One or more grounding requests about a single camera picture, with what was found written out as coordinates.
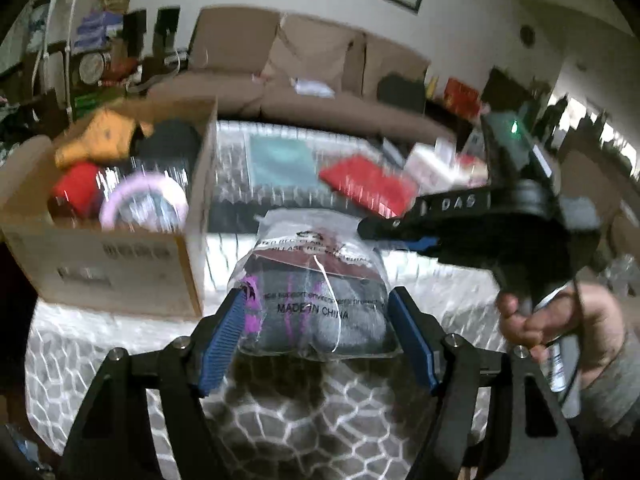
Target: cardboard box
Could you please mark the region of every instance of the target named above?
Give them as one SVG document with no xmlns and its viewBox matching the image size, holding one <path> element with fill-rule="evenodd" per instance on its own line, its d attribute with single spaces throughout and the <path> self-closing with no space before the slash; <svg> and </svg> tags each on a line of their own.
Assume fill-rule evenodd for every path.
<svg viewBox="0 0 640 480">
<path fill-rule="evenodd" d="M 204 136 L 191 174 L 184 231 L 102 231 L 97 223 L 75 228 L 53 225 L 46 202 L 51 187 L 63 174 L 54 163 L 54 151 L 80 136 L 92 115 L 74 123 L 54 143 L 38 139 L 30 144 L 30 150 L 26 146 L 19 158 L 32 160 L 31 170 L 0 206 L 0 228 L 16 261 L 47 302 L 126 314 L 199 317 L 204 299 L 216 102 L 126 100 L 109 108 L 151 123 L 182 118 Z"/>
</svg>

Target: blue gripper pad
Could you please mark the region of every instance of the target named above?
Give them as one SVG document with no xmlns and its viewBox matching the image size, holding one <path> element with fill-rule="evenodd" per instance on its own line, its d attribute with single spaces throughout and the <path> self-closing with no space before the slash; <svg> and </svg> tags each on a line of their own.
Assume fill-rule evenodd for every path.
<svg viewBox="0 0 640 480">
<path fill-rule="evenodd" d="M 198 378 L 198 392 L 202 397 L 207 396 L 222 383 L 226 369 L 238 346 L 242 330 L 244 330 L 245 303 L 246 294 L 243 290 L 239 290 L 230 307 L 225 305 L 225 302 L 220 306 L 219 313 L 223 319 L 214 330 L 209 345 L 202 352 Z M 223 311 L 224 308 L 228 308 L 226 314 Z"/>
<path fill-rule="evenodd" d="M 434 352 L 422 336 L 414 316 L 428 315 L 418 310 L 403 286 L 397 286 L 389 295 L 389 320 L 396 331 L 404 354 L 407 355 L 414 369 L 415 380 L 420 386 L 428 388 L 433 393 L 440 384 L 436 374 Z"/>
</svg>

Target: black speaker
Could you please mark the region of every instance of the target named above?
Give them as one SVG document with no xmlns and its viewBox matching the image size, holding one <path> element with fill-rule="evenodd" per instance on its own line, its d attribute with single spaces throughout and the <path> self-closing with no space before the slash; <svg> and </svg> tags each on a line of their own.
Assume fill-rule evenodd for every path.
<svg viewBox="0 0 640 480">
<path fill-rule="evenodd" d="M 127 42 L 127 56 L 139 58 L 145 44 L 146 9 L 125 14 L 122 22 L 122 39 Z"/>
<path fill-rule="evenodd" d="M 154 27 L 153 53 L 155 57 L 164 57 L 174 47 L 175 32 L 178 30 L 180 7 L 162 7 L 158 9 Z"/>
</svg>

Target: human hand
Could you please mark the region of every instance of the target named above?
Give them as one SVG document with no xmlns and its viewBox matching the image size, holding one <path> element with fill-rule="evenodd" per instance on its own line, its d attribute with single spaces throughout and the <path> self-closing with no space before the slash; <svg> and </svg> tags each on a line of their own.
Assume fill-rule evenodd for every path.
<svg viewBox="0 0 640 480">
<path fill-rule="evenodd" d="M 625 323 L 616 298 L 604 287 L 591 283 L 560 292 L 545 308 L 526 317 L 518 312 L 518 298 L 498 295 L 500 331 L 513 344 L 526 346 L 538 362 L 548 358 L 546 344 L 566 332 L 580 336 L 582 387 L 586 388 L 615 359 L 625 340 Z"/>
</svg>

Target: purple ring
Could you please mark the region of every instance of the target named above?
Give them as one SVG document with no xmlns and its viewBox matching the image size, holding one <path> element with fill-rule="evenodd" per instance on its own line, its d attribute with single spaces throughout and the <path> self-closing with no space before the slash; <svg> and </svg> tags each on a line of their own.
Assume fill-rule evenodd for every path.
<svg viewBox="0 0 640 480">
<path fill-rule="evenodd" d="M 109 199 L 100 208 L 100 225 L 103 229 L 115 229 L 120 208 L 133 195 L 152 191 L 162 196 L 175 210 L 180 227 L 184 224 L 189 211 L 189 204 L 184 190 L 174 179 L 164 173 L 149 171 L 134 173 L 119 183 Z"/>
</svg>

